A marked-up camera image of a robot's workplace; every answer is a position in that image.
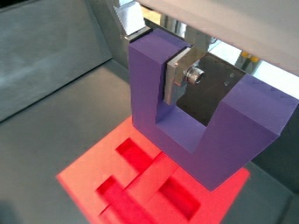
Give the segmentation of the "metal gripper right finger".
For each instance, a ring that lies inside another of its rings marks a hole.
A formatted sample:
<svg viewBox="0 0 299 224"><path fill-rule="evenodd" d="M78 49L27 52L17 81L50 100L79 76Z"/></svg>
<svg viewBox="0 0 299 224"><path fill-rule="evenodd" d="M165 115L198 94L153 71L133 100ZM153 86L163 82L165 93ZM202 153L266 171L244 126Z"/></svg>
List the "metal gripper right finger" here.
<svg viewBox="0 0 299 224"><path fill-rule="evenodd" d="M185 40L190 46L185 47L167 62L163 101L174 105L183 96L186 85L198 85L205 72L200 69L200 62L209 52L212 36L196 29L187 29Z"/></svg>

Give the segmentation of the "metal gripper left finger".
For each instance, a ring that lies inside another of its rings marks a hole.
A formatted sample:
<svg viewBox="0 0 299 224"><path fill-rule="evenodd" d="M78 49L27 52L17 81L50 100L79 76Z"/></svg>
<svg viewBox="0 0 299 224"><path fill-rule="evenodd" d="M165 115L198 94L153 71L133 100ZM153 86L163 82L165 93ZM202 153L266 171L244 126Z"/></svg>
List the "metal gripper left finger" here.
<svg viewBox="0 0 299 224"><path fill-rule="evenodd" d="M114 11L122 37L133 42L153 29L146 25L141 3L115 3Z"/></svg>

